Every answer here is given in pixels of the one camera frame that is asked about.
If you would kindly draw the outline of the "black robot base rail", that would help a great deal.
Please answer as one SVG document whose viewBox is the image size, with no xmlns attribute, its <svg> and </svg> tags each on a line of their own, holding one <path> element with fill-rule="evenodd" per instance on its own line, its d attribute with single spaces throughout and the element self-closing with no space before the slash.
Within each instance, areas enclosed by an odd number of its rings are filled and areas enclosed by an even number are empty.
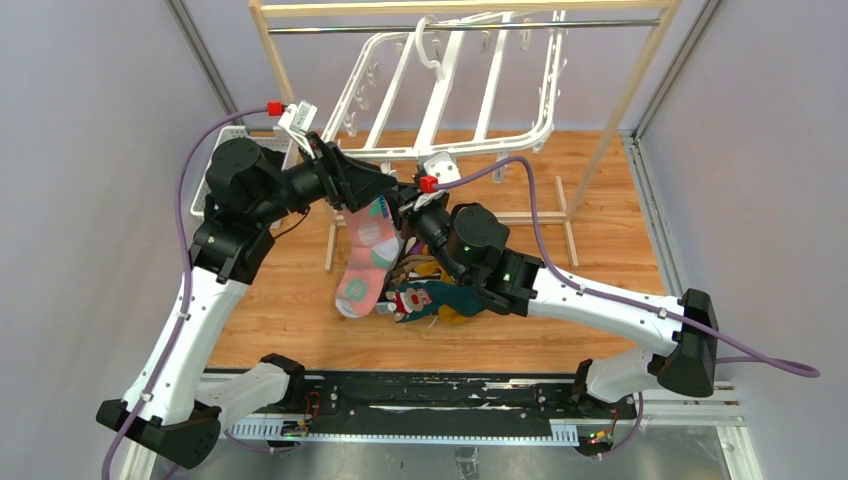
<svg viewBox="0 0 848 480">
<path fill-rule="evenodd" d="M 733 387 L 707 399 L 665 390 L 630 395 L 603 410 L 572 402 L 573 377 L 551 373 L 311 370 L 299 397 L 224 430 L 238 440 L 614 450 L 631 430 L 741 427 Z"/>
</svg>

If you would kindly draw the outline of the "pink patterned sock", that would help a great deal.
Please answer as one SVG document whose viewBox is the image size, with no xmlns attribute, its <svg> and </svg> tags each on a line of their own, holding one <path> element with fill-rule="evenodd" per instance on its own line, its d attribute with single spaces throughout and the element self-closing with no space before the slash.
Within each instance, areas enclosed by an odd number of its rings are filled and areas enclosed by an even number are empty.
<svg viewBox="0 0 848 480">
<path fill-rule="evenodd" d="M 384 196 L 357 212 L 343 211 L 342 216 L 351 250 L 335 305 L 344 317 L 360 318 L 377 304 L 401 242 Z"/>
</svg>

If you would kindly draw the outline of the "white plastic clip hanger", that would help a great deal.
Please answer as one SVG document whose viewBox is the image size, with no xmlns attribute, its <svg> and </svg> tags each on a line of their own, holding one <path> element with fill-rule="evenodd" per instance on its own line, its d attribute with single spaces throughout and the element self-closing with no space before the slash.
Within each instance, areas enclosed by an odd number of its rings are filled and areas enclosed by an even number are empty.
<svg viewBox="0 0 848 480">
<path fill-rule="evenodd" d="M 567 15 L 485 12 L 368 30 L 321 137 L 376 165 L 539 151 L 555 129 Z"/>
</svg>

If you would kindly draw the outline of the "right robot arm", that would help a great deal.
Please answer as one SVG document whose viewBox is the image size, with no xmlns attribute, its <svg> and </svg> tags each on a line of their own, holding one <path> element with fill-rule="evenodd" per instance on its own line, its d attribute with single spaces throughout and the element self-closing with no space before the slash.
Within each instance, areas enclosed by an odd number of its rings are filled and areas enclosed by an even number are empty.
<svg viewBox="0 0 848 480">
<path fill-rule="evenodd" d="M 448 210 L 446 204 L 445 194 L 424 194 L 411 183 L 389 196 L 397 226 L 425 243 L 461 294 L 499 315 L 574 321 L 636 343 L 623 354 L 579 364 L 571 400 L 580 414 L 597 416 L 643 390 L 712 395 L 717 347 L 704 331 L 716 325 L 708 294 L 657 296 L 589 281 L 508 248 L 509 228 L 482 205 Z"/>
</svg>

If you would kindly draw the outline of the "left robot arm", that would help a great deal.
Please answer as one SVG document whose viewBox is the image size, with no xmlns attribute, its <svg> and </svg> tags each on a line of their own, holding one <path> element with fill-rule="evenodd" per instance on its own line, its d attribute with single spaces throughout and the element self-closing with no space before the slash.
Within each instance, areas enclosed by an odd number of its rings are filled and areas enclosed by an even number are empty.
<svg viewBox="0 0 848 480">
<path fill-rule="evenodd" d="M 304 367 L 279 354 L 219 386 L 200 385 L 226 321 L 274 246 L 272 225 L 319 201 L 356 212 L 397 185 L 312 132 L 300 153 L 301 162 L 286 167 L 282 152 L 249 138 L 214 149 L 202 224 L 181 238 L 183 280 L 172 313 L 136 381 L 101 404 L 99 424 L 192 469 L 244 417 L 269 405 L 291 413 L 305 404 Z"/>
</svg>

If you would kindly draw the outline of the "green reindeer sock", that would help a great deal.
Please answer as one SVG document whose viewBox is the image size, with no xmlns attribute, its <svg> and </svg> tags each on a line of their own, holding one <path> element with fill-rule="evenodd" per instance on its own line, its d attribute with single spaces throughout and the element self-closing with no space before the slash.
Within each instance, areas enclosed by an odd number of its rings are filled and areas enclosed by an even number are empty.
<svg viewBox="0 0 848 480">
<path fill-rule="evenodd" d="M 485 310 L 471 287 L 451 286 L 438 280 L 392 286 L 385 291 L 385 297 L 395 307 L 393 314 L 397 323 L 434 318 L 442 305 L 448 305 L 469 318 Z"/>
</svg>

